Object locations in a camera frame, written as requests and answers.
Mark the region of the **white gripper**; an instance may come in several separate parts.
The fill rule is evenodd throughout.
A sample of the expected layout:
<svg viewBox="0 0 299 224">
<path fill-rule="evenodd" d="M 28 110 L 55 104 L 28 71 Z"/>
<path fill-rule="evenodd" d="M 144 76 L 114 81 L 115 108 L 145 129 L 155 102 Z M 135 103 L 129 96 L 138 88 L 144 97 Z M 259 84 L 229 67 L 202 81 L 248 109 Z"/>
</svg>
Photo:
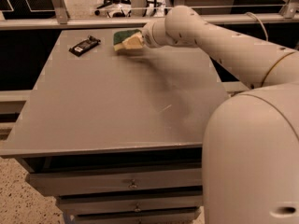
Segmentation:
<svg viewBox="0 0 299 224">
<path fill-rule="evenodd" d="M 169 44 L 169 38 L 166 34 L 164 19 L 149 21 L 142 28 L 142 34 L 131 35 L 123 40 L 122 44 L 124 45 L 125 49 L 142 49 L 144 42 L 149 48 L 159 48 Z"/>
</svg>

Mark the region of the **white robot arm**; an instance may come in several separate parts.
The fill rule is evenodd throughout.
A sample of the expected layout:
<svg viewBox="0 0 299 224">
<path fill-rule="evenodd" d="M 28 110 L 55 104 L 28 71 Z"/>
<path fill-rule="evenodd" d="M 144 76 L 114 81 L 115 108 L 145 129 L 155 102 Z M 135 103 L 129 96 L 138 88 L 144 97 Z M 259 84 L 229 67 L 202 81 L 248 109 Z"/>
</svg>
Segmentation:
<svg viewBox="0 0 299 224">
<path fill-rule="evenodd" d="M 122 44 L 196 46 L 248 86 L 211 116 L 203 141 L 206 224 L 299 224 L 299 51 L 178 6 Z"/>
</svg>

